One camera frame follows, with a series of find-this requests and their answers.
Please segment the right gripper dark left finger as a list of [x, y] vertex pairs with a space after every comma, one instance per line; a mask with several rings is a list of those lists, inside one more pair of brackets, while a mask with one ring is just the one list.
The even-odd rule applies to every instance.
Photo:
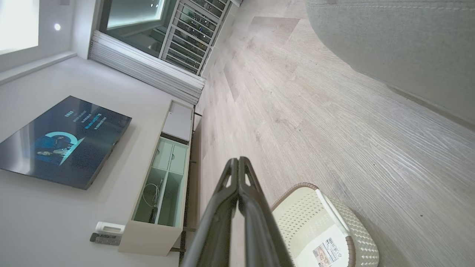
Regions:
[[208, 202], [183, 267], [228, 267], [232, 218], [239, 199], [239, 161], [229, 159]]

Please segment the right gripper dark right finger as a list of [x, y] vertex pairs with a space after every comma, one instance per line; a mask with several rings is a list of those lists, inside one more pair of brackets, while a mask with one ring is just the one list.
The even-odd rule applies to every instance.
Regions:
[[247, 267], [292, 267], [271, 208], [247, 157], [239, 158], [239, 211], [245, 217]]

